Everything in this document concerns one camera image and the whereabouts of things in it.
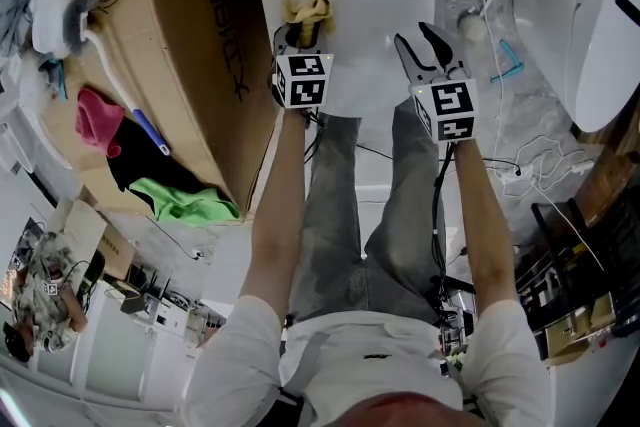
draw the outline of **yellow cloth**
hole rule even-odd
[[[284,0],[283,16],[288,23],[302,25],[298,40],[301,48],[311,45],[316,22],[324,20],[327,30],[333,30],[333,8],[329,0]]]

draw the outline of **white t-shirt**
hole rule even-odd
[[[241,297],[226,325],[198,359],[183,417],[189,427],[242,427],[274,387],[283,386],[316,332],[328,335],[304,393],[312,427],[327,425],[355,404],[384,393],[414,392],[462,409],[458,384],[433,358],[438,329],[377,312],[334,313],[296,324],[280,359],[282,329],[261,299]],[[500,301],[481,315],[462,369],[502,427],[551,425],[551,390],[522,307]]]

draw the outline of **gray pants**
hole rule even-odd
[[[366,260],[360,256],[354,176],[360,120],[323,120],[291,314],[300,322],[339,311],[369,310],[435,322],[438,316],[425,295],[434,286],[431,278],[439,275],[431,254],[438,148],[416,116],[411,98],[394,112],[391,196],[365,246]],[[442,204],[438,231],[444,234]]]

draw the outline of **white box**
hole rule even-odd
[[[421,84],[411,88],[416,113],[434,142],[473,139],[478,92],[474,79]]]
[[[320,107],[327,98],[332,54],[276,57],[276,85],[287,109]]]

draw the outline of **camouflage shirt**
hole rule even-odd
[[[33,335],[37,347],[55,352],[67,347],[78,336],[69,326],[67,307],[59,295],[48,295],[43,284],[49,282],[45,266],[56,263],[66,277],[74,265],[71,252],[63,240],[64,235],[45,233],[34,252],[27,277],[23,285],[13,284],[13,315],[18,322],[31,318]],[[83,273],[86,266],[78,265],[67,281],[76,273]]]

